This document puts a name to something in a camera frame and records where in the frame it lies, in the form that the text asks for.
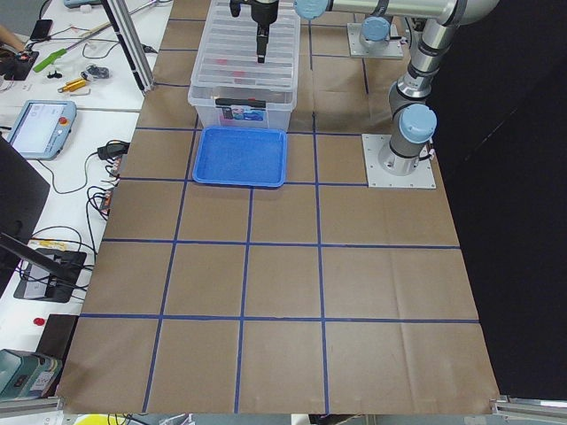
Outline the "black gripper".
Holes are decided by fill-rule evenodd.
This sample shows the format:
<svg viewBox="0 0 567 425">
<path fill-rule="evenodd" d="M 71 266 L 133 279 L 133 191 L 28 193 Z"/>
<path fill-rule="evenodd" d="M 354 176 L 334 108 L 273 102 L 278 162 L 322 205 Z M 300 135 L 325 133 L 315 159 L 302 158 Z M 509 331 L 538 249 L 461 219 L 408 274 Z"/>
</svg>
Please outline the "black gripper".
<svg viewBox="0 0 567 425">
<path fill-rule="evenodd" d="M 269 26 L 277 20 L 278 1 L 277 0 L 230 0 L 229 8 L 231 15 L 236 18 L 241 12 L 241 5 L 248 5 L 251 8 L 251 17 L 258 24 L 256 34 L 256 55 L 259 63 L 265 62 L 269 41 Z"/>
</svg>

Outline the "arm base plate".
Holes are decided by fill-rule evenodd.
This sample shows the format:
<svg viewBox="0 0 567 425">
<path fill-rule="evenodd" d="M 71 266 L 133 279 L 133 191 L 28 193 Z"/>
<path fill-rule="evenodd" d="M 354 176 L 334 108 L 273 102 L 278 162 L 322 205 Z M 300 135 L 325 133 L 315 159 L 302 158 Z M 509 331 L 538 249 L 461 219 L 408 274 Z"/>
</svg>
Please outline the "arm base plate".
<svg viewBox="0 0 567 425">
<path fill-rule="evenodd" d="M 397 27 L 392 24 L 391 35 L 381 41 L 371 41 L 362 35 L 361 23 L 347 24 L 348 45 L 352 58 L 402 60 L 404 57 Z"/>
<path fill-rule="evenodd" d="M 390 146 L 390 135 L 361 136 L 368 186 L 373 189 L 436 189 L 425 147 L 415 158 L 402 158 Z"/>
</svg>

